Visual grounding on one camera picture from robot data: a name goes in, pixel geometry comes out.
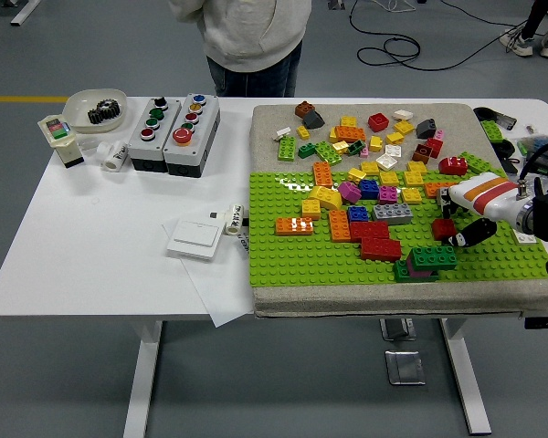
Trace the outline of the robot right hand white shell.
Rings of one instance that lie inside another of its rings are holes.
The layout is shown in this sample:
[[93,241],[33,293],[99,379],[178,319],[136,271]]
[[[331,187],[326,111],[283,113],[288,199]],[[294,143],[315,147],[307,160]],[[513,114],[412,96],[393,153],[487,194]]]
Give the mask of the robot right hand white shell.
[[511,182],[484,172],[437,191],[437,204],[448,219],[458,209],[477,214],[479,219],[447,237],[444,242],[458,247],[477,245],[495,235],[504,221],[515,231],[533,235],[533,200],[524,182]]

